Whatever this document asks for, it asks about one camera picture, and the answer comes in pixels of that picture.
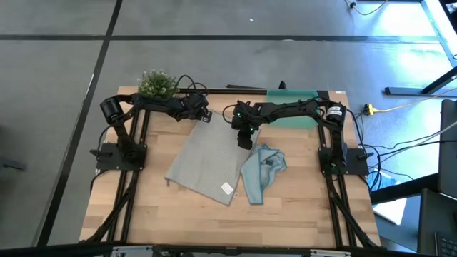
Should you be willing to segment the grey waffle microfiber towel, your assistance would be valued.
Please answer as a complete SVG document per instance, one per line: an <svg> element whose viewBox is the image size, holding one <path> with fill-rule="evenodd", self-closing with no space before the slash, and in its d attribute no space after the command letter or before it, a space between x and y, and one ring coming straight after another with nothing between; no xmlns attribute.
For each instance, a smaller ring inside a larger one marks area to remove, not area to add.
<svg viewBox="0 0 457 257"><path fill-rule="evenodd" d="M238 146L237 135L216 111L208 123L197 121L165 179L230 205L241 167L252 154Z"/></svg>

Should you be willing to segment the teal microfiber towel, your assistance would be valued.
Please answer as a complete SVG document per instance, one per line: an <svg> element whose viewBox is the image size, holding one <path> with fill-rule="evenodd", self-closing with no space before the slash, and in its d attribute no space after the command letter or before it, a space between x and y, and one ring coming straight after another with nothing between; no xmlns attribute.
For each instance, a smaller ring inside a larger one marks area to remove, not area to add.
<svg viewBox="0 0 457 257"><path fill-rule="evenodd" d="M285 154L267 145L256 146L241 167L241 175L248 201L263 205L264 192L274 183L277 173L285 171Z"/></svg>

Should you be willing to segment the green translucent plastic basket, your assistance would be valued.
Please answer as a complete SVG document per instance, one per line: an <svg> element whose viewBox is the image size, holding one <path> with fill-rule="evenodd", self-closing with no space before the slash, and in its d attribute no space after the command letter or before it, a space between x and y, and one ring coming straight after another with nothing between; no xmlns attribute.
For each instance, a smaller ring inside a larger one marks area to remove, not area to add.
<svg viewBox="0 0 457 257"><path fill-rule="evenodd" d="M297 102L298 100L308 100L317 97L317 91L309 90L291 90L291 89L274 89L267 91L267 102L274 104L287 104L291 102ZM311 129L318 124L314 119L307 116L297 116L290 118L281 118L273 123L272 126L295 128L295 129Z"/></svg>

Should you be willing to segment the small green potted plant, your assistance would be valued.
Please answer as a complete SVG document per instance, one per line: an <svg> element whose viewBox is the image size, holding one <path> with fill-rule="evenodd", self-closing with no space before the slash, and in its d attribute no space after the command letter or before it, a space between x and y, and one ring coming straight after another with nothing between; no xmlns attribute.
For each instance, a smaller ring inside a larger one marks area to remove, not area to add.
<svg viewBox="0 0 457 257"><path fill-rule="evenodd" d="M138 93L149 98L166 100L178 92L177 78L163 70L150 70L142 73Z"/></svg>

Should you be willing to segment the black left side rails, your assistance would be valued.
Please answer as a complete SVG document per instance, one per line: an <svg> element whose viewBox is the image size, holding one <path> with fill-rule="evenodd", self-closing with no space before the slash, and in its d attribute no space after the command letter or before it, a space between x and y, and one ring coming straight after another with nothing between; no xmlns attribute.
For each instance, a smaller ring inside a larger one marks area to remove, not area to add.
<svg viewBox="0 0 457 257"><path fill-rule="evenodd" d="M149 123L149 115L150 112L147 111L144 114L144 120L141 125L141 133L140 139L138 141L135 140L136 135L136 127L138 125L139 120L139 113L140 111L136 112L132 118L125 121L125 129L127 134L134 140L137 144L144 144L145 136L146 136L146 129L148 128ZM96 156L97 154L101 153L101 147L104 143L100 142L96 149L91 150L91 153ZM100 170L97 169L99 172L97 173L96 177L100 177L107 171L119 171L119 170ZM119 215L124 215L124 220L121 228L121 235L120 239L125 241L128 237L129 233L129 226L130 220L133 211L133 204L134 198L136 194L136 187L139 180L139 172L138 171L120 171L120 179L118 183L118 188L116 190L116 196L114 199L114 206L112 211L109 213L107 218L104 222L96 229L96 232L90 237L88 237L85 241L86 242L100 242L104 238L107 241L114 240L114 235L116 232L116 227L118 224Z"/></svg>

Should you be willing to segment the black rails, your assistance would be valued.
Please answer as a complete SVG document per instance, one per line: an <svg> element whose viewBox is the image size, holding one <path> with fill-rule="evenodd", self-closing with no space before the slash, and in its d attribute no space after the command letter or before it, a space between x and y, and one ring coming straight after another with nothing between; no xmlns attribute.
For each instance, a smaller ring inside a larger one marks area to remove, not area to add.
<svg viewBox="0 0 457 257"><path fill-rule="evenodd" d="M320 131L327 129L326 127L321 126L321 125L318 125L318 128ZM331 143L329 146L322 146L321 148L330 148ZM367 154L367 159L368 159L368 153L366 152L365 148L362 148L362 149ZM326 188L328 191L328 200L329 200L329 206L330 206L330 212L331 212L331 223L333 226L333 232L334 232L336 245L338 247L343 245L340 221L339 221L339 216L338 216L341 213L346 222L346 228L348 229L348 240L349 240L350 246L355 246L356 242L359 241L364 248L377 247L377 245L368 237L368 235L359 226L356 219L352 216L351 211L350 211L349 202L348 202L346 185L343 181L345 176L363 177L366 175L331 175L331 174L326 175L326 174L323 174L323 172L321 172L321 173L325 179Z"/></svg>
<svg viewBox="0 0 457 257"><path fill-rule="evenodd" d="M146 129L148 128L149 123L149 115L150 112L147 111L144 114L144 120L141 125L141 133L140 139L138 141L135 140L136 135L136 127L138 125L139 120L139 113L140 111L136 112L132 118L125 121L125 129L127 134L134 140L137 144L144 144L145 136L146 136ZM100 142L96 149L91 150L91 153L96 156L97 154L101 153L101 147L104 143ZM99 172L97 173L96 177L100 177L107 171L119 171L119 170L100 170L97 169ZM139 180L139 172L138 171L120 171L120 179L118 183L118 188L116 190L116 196L114 199L114 206L112 211L109 213L107 218L104 222L96 229L96 232L90 237L88 237L85 241L86 242L100 242L104 238L107 241L114 240L114 235L116 232L116 227L118 224L119 215L124 215L124 220L121 228L121 235L120 239L125 241L128 237L129 233L129 226L130 220L133 211L133 204L134 198L136 194L136 187Z"/></svg>

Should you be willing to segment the black right side rails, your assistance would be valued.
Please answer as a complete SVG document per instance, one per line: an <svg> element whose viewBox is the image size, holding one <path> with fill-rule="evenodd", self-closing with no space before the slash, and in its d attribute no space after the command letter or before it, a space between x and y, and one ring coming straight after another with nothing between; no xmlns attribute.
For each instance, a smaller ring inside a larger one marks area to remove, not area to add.
<svg viewBox="0 0 457 257"><path fill-rule="evenodd" d="M318 128L320 131L327 129L326 127L321 126L321 125L318 125ZM331 143L329 146L322 146L321 148L330 148ZM362 149L367 154L367 159L368 159L368 153L366 152L365 148L362 148ZM377 247L377 245L368 237L368 235L359 226L356 219L352 216L351 211L350 211L349 202L348 202L346 185L343 181L345 176L363 177L366 175L331 175L331 174L326 175L326 174L323 174L323 172L321 172L321 173L325 179L326 188L328 191L328 200L329 200L329 206L330 206L330 212L331 212L331 223L333 226L333 232L334 232L336 245L338 247L343 245L340 221L339 221L339 216L338 216L341 213L346 222L346 228L348 229L348 240L349 240L350 246L355 246L356 242L359 241L364 248Z"/></svg>

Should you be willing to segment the blue object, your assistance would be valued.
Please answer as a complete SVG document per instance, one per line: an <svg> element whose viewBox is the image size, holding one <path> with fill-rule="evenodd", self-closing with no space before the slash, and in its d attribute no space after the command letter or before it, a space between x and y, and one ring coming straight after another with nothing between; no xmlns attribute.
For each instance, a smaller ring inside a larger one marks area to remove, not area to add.
<svg viewBox="0 0 457 257"><path fill-rule="evenodd" d="M370 181L372 191L377 191L379 189L387 188L389 186L395 186L397 184L396 179L380 171L374 171L371 174Z"/></svg>

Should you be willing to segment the black desk leg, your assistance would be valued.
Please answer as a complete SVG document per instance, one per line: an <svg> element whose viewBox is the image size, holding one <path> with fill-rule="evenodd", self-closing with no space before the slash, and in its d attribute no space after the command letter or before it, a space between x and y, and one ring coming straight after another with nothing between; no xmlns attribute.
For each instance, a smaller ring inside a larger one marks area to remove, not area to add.
<svg viewBox="0 0 457 257"><path fill-rule="evenodd" d="M389 86L384 89L384 92L386 95L392 96L442 96L446 94L443 87L455 80L457 80L457 66L453 67L424 88Z"/></svg>

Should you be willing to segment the black desk beam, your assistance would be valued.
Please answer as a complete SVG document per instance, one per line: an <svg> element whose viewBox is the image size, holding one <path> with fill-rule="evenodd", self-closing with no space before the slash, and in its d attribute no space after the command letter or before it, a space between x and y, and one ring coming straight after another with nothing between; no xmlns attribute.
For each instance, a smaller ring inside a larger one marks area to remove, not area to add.
<svg viewBox="0 0 457 257"><path fill-rule="evenodd" d="M439 175L437 173L414 179L395 186L389 186L371 193L371 203L379 204L408 198L419 194L423 189L438 191Z"/></svg>

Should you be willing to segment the white paper sheet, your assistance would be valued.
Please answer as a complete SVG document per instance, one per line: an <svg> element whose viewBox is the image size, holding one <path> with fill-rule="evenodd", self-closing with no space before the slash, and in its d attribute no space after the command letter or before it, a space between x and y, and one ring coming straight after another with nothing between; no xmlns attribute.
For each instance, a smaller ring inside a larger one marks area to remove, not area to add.
<svg viewBox="0 0 457 257"><path fill-rule="evenodd" d="M373 205L373 212L378 216L400 226L405 211L407 198Z"/></svg>

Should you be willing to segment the dark monitor panel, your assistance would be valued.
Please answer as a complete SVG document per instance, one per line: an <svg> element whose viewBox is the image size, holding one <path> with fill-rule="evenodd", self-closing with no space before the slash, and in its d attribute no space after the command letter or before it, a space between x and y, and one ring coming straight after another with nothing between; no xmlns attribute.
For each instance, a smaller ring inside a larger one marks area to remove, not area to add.
<svg viewBox="0 0 457 257"><path fill-rule="evenodd" d="M441 130L438 156L438 188L457 198L457 100L441 103Z"/></svg>

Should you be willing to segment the black keyboard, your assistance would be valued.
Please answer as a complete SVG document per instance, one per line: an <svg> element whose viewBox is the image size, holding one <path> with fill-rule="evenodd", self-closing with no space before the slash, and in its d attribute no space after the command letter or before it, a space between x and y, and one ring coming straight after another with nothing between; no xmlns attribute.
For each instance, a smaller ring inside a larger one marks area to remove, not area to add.
<svg viewBox="0 0 457 257"><path fill-rule="evenodd" d="M435 232L435 247L438 257L457 257L457 238Z"/></svg>

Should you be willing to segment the black cross rail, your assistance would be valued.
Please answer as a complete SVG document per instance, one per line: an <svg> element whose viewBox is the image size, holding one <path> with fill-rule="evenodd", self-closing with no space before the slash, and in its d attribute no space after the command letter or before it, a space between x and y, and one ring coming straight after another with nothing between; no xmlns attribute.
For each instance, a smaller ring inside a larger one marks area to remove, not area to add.
<svg viewBox="0 0 457 257"><path fill-rule="evenodd" d="M311 96L323 96L328 98L329 91L299 91L299 90L287 90L287 89L179 89L180 94L242 94L242 95L268 95L272 93L276 94L307 94L310 93Z"/></svg>

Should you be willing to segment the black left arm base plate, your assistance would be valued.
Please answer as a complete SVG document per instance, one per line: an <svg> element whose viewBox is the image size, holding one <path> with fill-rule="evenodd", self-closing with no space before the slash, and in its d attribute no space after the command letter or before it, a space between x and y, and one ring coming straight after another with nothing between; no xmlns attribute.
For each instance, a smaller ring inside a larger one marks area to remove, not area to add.
<svg viewBox="0 0 457 257"><path fill-rule="evenodd" d="M134 157L123 157L116 143L104 143L101 153L96 153L96 168L100 170L138 171L142 170L146 160L147 145L135 144Z"/></svg>

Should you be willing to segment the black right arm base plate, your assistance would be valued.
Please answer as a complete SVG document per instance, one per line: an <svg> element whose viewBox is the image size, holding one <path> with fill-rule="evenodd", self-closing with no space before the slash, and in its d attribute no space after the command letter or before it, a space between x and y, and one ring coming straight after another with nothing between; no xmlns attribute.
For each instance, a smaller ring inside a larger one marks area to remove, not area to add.
<svg viewBox="0 0 457 257"><path fill-rule="evenodd" d="M320 148L318 159L326 175L367 175L367 154L362 148Z"/></svg>

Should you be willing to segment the black frame beam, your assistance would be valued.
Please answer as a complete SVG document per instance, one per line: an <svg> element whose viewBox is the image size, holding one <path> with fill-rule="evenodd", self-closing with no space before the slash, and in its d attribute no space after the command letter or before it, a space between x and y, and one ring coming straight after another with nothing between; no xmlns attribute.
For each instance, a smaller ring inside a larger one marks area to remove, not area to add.
<svg viewBox="0 0 457 257"><path fill-rule="evenodd" d="M303 257L457 257L455 253L440 253L437 256L424 253L390 251L385 248L361 248L341 246L330 249L317 248L272 248L272 247L223 247L223 246L172 246L172 245L129 245L121 241L82 242L75 244L34 246L27 248L0 249L0 257L95 257L121 255L144 251L152 257L183 257L186 253L298 255Z"/></svg>

